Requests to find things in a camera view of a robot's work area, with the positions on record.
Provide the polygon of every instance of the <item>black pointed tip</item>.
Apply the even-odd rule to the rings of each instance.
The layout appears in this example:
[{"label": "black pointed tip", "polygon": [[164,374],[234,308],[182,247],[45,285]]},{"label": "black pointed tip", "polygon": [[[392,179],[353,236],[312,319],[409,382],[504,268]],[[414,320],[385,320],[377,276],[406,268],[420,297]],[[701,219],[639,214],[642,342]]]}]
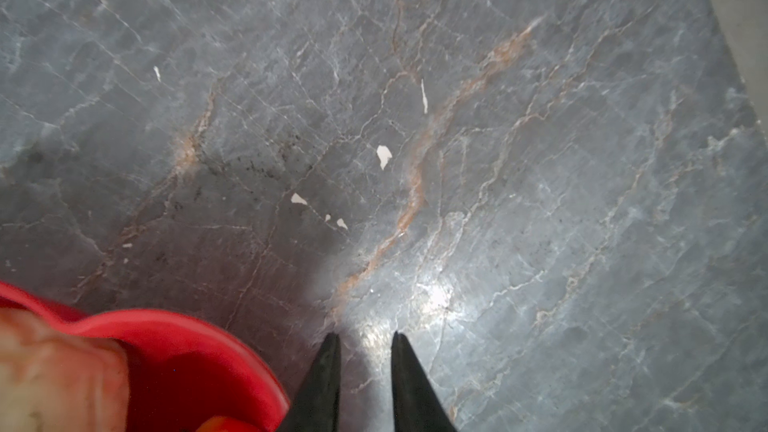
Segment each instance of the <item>black pointed tip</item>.
[{"label": "black pointed tip", "polygon": [[396,432],[456,432],[408,337],[392,338],[392,401]]},{"label": "black pointed tip", "polygon": [[328,334],[277,432],[336,432],[339,426],[341,340]]}]

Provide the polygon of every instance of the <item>red plastic container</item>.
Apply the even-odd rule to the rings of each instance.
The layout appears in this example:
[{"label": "red plastic container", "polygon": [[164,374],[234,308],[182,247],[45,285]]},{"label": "red plastic container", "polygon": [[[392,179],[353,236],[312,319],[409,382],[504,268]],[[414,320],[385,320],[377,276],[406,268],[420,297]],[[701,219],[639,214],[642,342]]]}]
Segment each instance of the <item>red plastic container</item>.
[{"label": "red plastic container", "polygon": [[283,388],[259,356],[207,322],[151,309],[87,316],[4,282],[0,307],[26,308],[66,334],[123,341],[128,432],[194,432],[215,415],[271,432],[288,411]]}]

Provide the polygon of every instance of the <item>white patch on marble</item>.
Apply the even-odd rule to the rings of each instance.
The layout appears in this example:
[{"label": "white patch on marble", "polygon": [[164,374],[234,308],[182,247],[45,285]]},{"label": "white patch on marble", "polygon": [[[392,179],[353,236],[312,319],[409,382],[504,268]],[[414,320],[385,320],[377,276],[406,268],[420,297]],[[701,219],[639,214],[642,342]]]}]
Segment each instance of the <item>white patch on marble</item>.
[{"label": "white patch on marble", "polygon": [[424,91],[424,79],[422,79],[422,104],[424,104],[424,113],[429,110],[429,101],[427,100],[427,92]]},{"label": "white patch on marble", "polygon": [[290,200],[294,204],[303,204],[304,206],[307,206],[306,200],[304,200],[299,194],[294,193],[293,197],[290,198]]},{"label": "white patch on marble", "polygon": [[389,163],[389,159],[392,158],[392,153],[389,151],[389,147],[378,146],[376,148],[376,154],[379,156],[379,165],[382,167],[382,170],[384,170]]}]

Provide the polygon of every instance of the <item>beige floor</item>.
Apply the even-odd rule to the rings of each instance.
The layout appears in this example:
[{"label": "beige floor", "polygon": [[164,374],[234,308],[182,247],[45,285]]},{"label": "beige floor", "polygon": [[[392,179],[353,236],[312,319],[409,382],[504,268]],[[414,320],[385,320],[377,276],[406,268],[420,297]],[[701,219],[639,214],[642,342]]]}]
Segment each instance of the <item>beige floor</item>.
[{"label": "beige floor", "polygon": [[757,117],[768,132],[768,0],[712,0]]}]

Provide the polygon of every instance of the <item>gray marble surface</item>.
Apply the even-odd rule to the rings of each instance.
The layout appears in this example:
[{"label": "gray marble surface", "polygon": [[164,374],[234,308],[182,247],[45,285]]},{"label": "gray marble surface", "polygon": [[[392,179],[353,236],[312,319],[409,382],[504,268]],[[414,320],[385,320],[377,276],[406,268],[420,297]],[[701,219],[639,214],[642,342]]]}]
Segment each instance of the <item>gray marble surface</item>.
[{"label": "gray marble surface", "polygon": [[0,2],[2,279],[206,319],[289,393],[339,331],[344,430],[392,429],[395,330],[461,430],[768,426],[709,0]]}]

